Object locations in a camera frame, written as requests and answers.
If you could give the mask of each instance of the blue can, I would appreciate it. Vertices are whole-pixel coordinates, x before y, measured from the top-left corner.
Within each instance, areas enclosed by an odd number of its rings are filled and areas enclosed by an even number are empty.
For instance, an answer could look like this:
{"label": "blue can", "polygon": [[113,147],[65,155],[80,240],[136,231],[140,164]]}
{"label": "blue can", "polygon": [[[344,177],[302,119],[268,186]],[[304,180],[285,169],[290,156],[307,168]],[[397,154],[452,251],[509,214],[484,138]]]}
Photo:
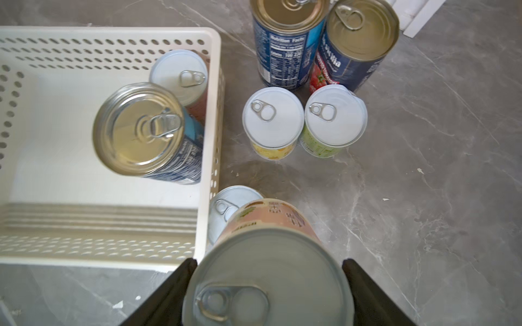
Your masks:
{"label": "blue can", "polygon": [[356,91],[399,38],[399,19],[384,0],[340,0],[330,11],[312,69],[310,91],[341,84]]}
{"label": "blue can", "polygon": [[159,85],[127,85],[101,106],[93,142],[100,160],[123,175],[179,184],[201,180],[203,127]]}
{"label": "blue can", "polygon": [[251,0],[261,79],[293,90],[306,83],[328,0]]}

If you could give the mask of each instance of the tin can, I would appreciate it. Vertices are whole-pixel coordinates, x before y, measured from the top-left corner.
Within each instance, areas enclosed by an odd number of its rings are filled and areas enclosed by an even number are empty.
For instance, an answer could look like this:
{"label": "tin can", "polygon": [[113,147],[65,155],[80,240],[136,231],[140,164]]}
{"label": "tin can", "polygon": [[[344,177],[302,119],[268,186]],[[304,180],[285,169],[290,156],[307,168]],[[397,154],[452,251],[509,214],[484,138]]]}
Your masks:
{"label": "tin can", "polygon": [[385,0],[340,0],[326,19],[310,92],[328,84],[357,90],[399,39],[399,18]]}
{"label": "tin can", "polygon": [[217,193],[210,202],[208,214],[208,240],[213,245],[228,220],[239,207],[263,198],[263,195],[246,186],[231,186]]}
{"label": "tin can", "polygon": [[277,199],[234,213],[194,271],[182,322],[194,325],[353,325],[341,266],[308,221]]}
{"label": "tin can", "polygon": [[201,56],[189,50],[169,51],[154,63],[149,81],[171,91],[191,116],[205,123],[208,67]]}
{"label": "tin can", "polygon": [[301,146],[318,158],[329,158],[355,143],[366,130],[366,105],[343,85],[327,85],[308,99]]}
{"label": "tin can", "polygon": [[308,80],[328,0],[250,0],[250,5],[263,82],[296,89]]}
{"label": "tin can", "polygon": [[243,109],[243,128],[256,153],[265,159],[288,156],[303,125],[303,105],[297,96],[281,87],[258,90]]}
{"label": "tin can", "polygon": [[101,106],[92,131],[100,160],[116,173],[196,184],[203,128],[159,85],[124,86]]}

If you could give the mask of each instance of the silver can lid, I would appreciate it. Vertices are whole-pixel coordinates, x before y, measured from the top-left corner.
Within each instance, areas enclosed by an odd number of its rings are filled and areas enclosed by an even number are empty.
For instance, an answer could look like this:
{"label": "silver can lid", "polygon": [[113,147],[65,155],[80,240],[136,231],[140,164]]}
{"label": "silver can lid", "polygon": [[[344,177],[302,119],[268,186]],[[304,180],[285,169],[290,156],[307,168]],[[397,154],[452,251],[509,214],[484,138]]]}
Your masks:
{"label": "silver can lid", "polygon": [[306,126],[320,142],[344,147],[356,142],[366,130],[366,105],[343,85],[316,90],[305,107]]}
{"label": "silver can lid", "polygon": [[213,245],[225,228],[228,220],[239,207],[263,198],[255,189],[246,186],[231,186],[217,193],[210,202],[208,216],[208,240]]}
{"label": "silver can lid", "polygon": [[190,106],[207,89],[207,65],[192,51],[169,51],[154,63],[149,80],[171,91],[182,106]]}
{"label": "silver can lid", "polygon": [[101,106],[92,131],[94,149],[111,170],[144,176],[164,166],[184,132],[181,104],[159,85],[124,86]]}
{"label": "silver can lid", "polygon": [[303,130],[301,101],[289,90],[267,87],[255,92],[243,108],[248,137],[264,148],[278,149],[293,143]]}
{"label": "silver can lid", "polygon": [[353,325],[341,266],[300,232],[239,232],[216,246],[189,282],[182,321],[203,325]]}

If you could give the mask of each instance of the green can label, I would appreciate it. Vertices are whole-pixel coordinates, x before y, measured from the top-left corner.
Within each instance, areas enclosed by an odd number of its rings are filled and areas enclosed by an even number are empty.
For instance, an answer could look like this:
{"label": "green can label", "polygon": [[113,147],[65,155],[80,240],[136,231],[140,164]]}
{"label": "green can label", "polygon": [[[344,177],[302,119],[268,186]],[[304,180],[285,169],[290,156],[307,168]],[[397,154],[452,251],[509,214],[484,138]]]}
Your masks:
{"label": "green can label", "polygon": [[330,158],[339,153],[342,149],[342,147],[330,147],[324,145],[312,135],[306,125],[301,133],[300,142],[308,153],[318,158]]}

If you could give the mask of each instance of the yellow can label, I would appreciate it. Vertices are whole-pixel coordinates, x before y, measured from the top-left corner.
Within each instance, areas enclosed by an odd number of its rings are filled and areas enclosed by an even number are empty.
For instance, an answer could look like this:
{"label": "yellow can label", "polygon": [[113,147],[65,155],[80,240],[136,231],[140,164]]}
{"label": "yellow can label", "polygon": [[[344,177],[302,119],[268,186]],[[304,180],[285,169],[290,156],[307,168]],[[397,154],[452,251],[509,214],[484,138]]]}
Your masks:
{"label": "yellow can label", "polygon": [[330,158],[335,154],[339,153],[342,149],[342,147],[330,147],[324,145],[312,135],[312,133],[306,125],[303,128],[300,140],[303,148],[308,153],[318,158]]}
{"label": "yellow can label", "polygon": [[259,155],[261,155],[262,157],[264,157],[266,159],[281,160],[282,158],[284,158],[285,156],[290,154],[290,152],[294,149],[295,144],[297,144],[297,141],[295,141],[295,142],[291,143],[290,145],[283,147],[283,148],[269,149],[269,148],[264,148],[264,147],[261,147],[261,146],[258,146],[256,144],[252,143],[252,147]]}

